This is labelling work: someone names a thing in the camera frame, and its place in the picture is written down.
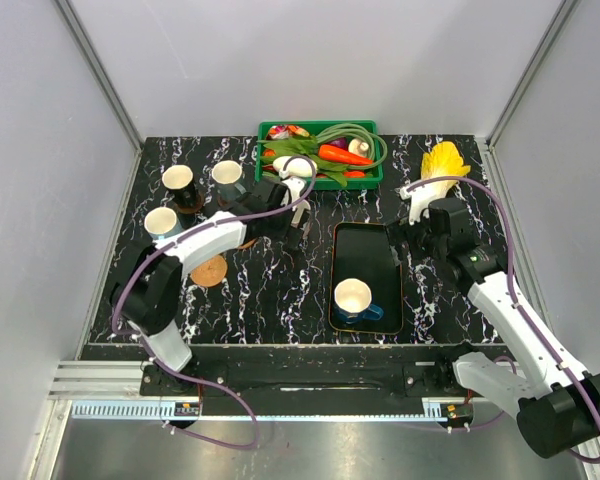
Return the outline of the grey blue cup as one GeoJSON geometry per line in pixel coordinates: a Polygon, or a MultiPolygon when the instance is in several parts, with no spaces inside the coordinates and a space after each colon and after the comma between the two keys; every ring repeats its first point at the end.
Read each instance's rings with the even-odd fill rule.
{"type": "Polygon", "coordinates": [[[228,202],[232,202],[246,193],[242,166],[233,160],[218,162],[211,171],[211,177],[216,184],[218,196],[228,202]]]}

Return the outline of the light brown wooden coaster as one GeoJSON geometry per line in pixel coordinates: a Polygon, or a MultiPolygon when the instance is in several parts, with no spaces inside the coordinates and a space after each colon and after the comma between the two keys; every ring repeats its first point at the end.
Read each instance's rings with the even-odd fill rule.
{"type": "Polygon", "coordinates": [[[237,249],[239,249],[239,250],[248,249],[248,248],[252,247],[255,244],[256,241],[257,241],[257,239],[252,239],[250,241],[247,241],[244,244],[242,244],[239,247],[237,247],[237,249]]]}

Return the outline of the dark blue cup front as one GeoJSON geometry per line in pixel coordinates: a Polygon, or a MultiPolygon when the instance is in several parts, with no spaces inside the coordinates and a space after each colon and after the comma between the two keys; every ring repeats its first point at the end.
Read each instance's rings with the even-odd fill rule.
{"type": "Polygon", "coordinates": [[[347,278],[336,285],[334,302],[338,317],[347,324],[384,317],[384,310],[373,303],[370,287],[357,278],[347,278]]]}

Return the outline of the white cup dark body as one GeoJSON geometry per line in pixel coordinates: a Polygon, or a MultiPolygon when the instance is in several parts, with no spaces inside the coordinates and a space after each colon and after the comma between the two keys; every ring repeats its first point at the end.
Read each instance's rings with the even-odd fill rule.
{"type": "Polygon", "coordinates": [[[162,183],[173,198],[181,192],[198,193],[194,173],[186,165],[174,165],[168,168],[162,175],[162,183]]]}

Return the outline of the woven rattan coaster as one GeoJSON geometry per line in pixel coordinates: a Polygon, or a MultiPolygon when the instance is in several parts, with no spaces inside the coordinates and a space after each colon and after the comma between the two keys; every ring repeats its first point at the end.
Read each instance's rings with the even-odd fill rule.
{"type": "Polygon", "coordinates": [[[196,267],[191,273],[192,282],[200,287],[211,288],[220,284],[228,271],[228,264],[222,255],[216,255],[196,267]]]}

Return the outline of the light blue cup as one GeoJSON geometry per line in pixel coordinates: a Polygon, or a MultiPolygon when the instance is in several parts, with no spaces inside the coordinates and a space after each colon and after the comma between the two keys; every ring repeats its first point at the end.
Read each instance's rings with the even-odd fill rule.
{"type": "Polygon", "coordinates": [[[149,211],[144,219],[144,228],[153,240],[164,240],[183,232],[176,211],[169,207],[149,211]]]}

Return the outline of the pink cup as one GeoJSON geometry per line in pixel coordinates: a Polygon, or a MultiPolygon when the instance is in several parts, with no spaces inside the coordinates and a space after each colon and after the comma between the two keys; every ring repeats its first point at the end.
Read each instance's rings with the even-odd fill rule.
{"type": "Polygon", "coordinates": [[[294,209],[291,226],[296,229],[303,229],[310,218],[310,214],[311,206],[307,200],[303,200],[294,209]]]}

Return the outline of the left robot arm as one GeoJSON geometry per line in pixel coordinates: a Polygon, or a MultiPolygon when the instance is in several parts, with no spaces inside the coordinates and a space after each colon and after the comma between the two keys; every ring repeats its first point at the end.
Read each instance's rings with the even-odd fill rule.
{"type": "Polygon", "coordinates": [[[261,237],[297,247],[310,218],[312,190],[299,177],[266,177],[198,225],[130,247],[109,294],[112,330],[120,334],[120,321],[127,321],[165,368],[161,380],[173,394],[189,393],[197,381],[193,353],[175,321],[184,279],[212,258],[261,237]]]}

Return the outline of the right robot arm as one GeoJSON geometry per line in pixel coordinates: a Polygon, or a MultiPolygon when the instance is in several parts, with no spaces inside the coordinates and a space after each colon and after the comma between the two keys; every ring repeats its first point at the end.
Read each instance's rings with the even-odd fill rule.
{"type": "Polygon", "coordinates": [[[461,200],[435,200],[424,219],[398,219],[386,231],[396,249],[437,261],[522,369],[516,375],[462,346],[434,373],[442,393],[467,389],[486,398],[515,419],[527,445],[545,459],[600,438],[600,373],[591,374],[557,340],[524,298],[504,257],[478,240],[461,200]]]}

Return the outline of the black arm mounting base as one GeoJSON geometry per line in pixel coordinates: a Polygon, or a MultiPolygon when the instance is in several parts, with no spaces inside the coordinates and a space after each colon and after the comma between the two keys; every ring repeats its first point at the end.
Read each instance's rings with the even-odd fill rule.
{"type": "Polygon", "coordinates": [[[187,374],[214,382],[198,387],[159,367],[142,366],[143,396],[199,394],[207,415],[243,414],[238,394],[259,417],[417,414],[423,399],[462,402],[453,380],[453,347],[399,345],[196,346],[187,374]]]}

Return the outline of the colourful snack packet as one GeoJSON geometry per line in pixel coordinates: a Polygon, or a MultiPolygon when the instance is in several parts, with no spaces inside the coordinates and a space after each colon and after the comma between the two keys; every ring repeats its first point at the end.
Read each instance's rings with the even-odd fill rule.
{"type": "Polygon", "coordinates": [[[289,138],[309,138],[311,134],[301,126],[294,124],[276,124],[271,126],[265,138],[269,141],[289,138]]]}

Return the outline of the yellow napa cabbage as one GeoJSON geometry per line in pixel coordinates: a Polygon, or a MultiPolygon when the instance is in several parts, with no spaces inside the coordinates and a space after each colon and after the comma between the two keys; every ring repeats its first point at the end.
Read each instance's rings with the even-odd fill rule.
{"type": "MultiPolygon", "coordinates": [[[[442,141],[430,152],[424,153],[421,162],[420,180],[431,180],[440,177],[466,177],[471,167],[465,163],[453,142],[442,141]]],[[[447,193],[457,184],[456,180],[445,180],[428,183],[435,192],[435,200],[445,198],[447,193]]]]}

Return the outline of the orange carrot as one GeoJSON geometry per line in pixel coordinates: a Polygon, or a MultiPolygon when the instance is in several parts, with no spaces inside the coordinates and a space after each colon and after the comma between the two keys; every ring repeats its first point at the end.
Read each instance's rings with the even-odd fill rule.
{"type": "Polygon", "coordinates": [[[318,149],[318,156],[325,161],[352,166],[369,166],[373,163],[371,159],[330,144],[321,145],[318,149]]]}

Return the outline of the purple onion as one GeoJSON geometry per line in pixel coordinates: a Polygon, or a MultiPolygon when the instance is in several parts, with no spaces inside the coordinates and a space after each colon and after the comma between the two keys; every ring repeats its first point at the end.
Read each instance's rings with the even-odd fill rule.
{"type": "Polygon", "coordinates": [[[344,150],[348,149],[348,144],[349,144],[349,142],[344,137],[337,138],[337,139],[329,142],[329,145],[334,146],[336,148],[344,149],[344,150]]]}

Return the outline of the green long beans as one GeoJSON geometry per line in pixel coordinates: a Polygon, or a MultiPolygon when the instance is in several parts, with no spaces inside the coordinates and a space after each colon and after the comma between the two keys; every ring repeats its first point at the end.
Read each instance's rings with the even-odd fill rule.
{"type": "Polygon", "coordinates": [[[348,167],[359,168],[361,170],[371,170],[381,165],[388,155],[388,147],[386,142],[373,131],[365,129],[363,126],[351,122],[339,123],[327,127],[316,135],[318,149],[323,144],[329,144],[330,141],[341,137],[358,138],[367,142],[370,146],[368,159],[373,163],[369,166],[352,166],[348,167]]]}

